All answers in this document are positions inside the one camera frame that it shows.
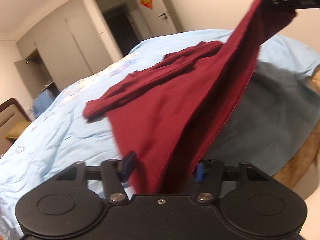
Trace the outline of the dark red sweater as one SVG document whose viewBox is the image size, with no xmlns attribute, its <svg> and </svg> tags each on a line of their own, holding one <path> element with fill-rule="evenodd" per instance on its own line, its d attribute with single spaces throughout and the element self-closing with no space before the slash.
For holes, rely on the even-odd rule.
<svg viewBox="0 0 320 240">
<path fill-rule="evenodd" d="M 83 115 L 108 117 L 121 154 L 134 151 L 137 193 L 181 189 L 239 103 L 261 44 L 295 18 L 254 0 L 226 42 L 200 42 L 129 74 Z"/>
</svg>

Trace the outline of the blue clothes pile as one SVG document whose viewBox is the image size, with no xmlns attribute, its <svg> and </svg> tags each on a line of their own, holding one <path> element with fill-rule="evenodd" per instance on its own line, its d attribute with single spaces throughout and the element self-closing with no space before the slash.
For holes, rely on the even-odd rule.
<svg viewBox="0 0 320 240">
<path fill-rule="evenodd" d="M 47 108 L 54 102 L 55 97 L 53 93 L 46 89 L 44 90 L 34 101 L 33 101 L 33 114 L 35 119 L 37 119 Z"/>
</svg>

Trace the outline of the white bedroom door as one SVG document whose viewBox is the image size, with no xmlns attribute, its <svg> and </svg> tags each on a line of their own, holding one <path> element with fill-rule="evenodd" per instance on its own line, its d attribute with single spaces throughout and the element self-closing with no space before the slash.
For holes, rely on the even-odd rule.
<svg viewBox="0 0 320 240">
<path fill-rule="evenodd" d="M 152 0 L 153 9 L 144 7 L 139 0 L 136 0 L 136 2 L 153 37 L 176 34 L 183 31 L 172 0 Z M 164 12 L 170 12 L 169 19 L 162 20 L 158 18 Z"/>
</svg>

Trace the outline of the light blue cartoon bedsheet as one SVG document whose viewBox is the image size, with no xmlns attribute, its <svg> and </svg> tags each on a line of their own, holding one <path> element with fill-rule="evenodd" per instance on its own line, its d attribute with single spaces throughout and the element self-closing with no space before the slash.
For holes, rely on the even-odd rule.
<svg viewBox="0 0 320 240">
<path fill-rule="evenodd" d="M 120 157 L 109 120 L 84 119 L 86 102 L 168 53 L 202 41 L 226 42 L 230 35 L 229 30 L 209 29 L 150 38 L 105 70 L 64 89 L 1 159 L 1 236 L 22 237 L 15 206 L 37 185 L 76 161 L 99 165 Z M 206 157 L 226 165 L 249 161 L 269 175 L 278 172 L 319 119 L 319 94 L 309 84 L 318 65 L 319 54 L 299 41 L 283 35 L 267 40 L 239 104 Z"/>
</svg>

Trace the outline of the olive green pillow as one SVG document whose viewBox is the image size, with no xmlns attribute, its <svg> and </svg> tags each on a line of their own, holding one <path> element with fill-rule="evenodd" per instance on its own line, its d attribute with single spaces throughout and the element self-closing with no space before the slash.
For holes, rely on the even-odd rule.
<svg viewBox="0 0 320 240">
<path fill-rule="evenodd" d="M 25 131 L 25 129 L 31 124 L 31 121 L 19 121 L 13 128 L 5 135 L 7 139 L 16 140 Z"/>
</svg>

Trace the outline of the brown padded headboard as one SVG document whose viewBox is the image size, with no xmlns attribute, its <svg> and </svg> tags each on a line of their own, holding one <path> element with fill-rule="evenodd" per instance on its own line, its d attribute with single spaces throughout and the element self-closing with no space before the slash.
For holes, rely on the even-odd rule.
<svg viewBox="0 0 320 240">
<path fill-rule="evenodd" d="M 16 140 L 10 140 L 5 135 L 19 121 L 31 121 L 20 103 L 10 98 L 1 104 L 1 157 L 8 151 Z"/>
</svg>

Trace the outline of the open grey wardrobe door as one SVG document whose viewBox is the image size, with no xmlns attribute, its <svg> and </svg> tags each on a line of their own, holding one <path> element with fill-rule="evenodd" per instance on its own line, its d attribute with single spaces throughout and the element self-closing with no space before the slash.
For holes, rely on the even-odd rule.
<svg viewBox="0 0 320 240">
<path fill-rule="evenodd" d="M 48 81 L 41 66 L 27 60 L 17 61 L 15 66 L 31 97 L 33 100 L 36 99 Z"/>
</svg>

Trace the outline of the grey built-in wardrobe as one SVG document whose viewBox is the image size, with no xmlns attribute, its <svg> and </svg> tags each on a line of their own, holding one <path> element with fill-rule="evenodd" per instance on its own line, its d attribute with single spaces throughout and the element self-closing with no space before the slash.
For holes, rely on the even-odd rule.
<svg viewBox="0 0 320 240">
<path fill-rule="evenodd" d="M 17 41 L 17 48 L 24 59 L 39 54 L 58 90 L 112 63 L 83 0 L 69 0 L 48 14 Z"/>
</svg>

